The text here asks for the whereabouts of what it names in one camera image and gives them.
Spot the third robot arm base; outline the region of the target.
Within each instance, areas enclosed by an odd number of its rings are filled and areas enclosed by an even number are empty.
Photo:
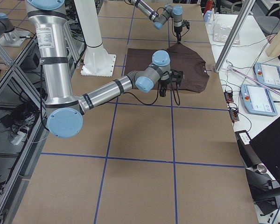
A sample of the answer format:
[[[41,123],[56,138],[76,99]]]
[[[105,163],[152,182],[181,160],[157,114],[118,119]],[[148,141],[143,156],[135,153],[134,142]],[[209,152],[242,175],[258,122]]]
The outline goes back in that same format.
[[[5,47],[20,47],[24,41],[31,38],[30,31],[18,30],[5,13],[0,13],[0,45]]]

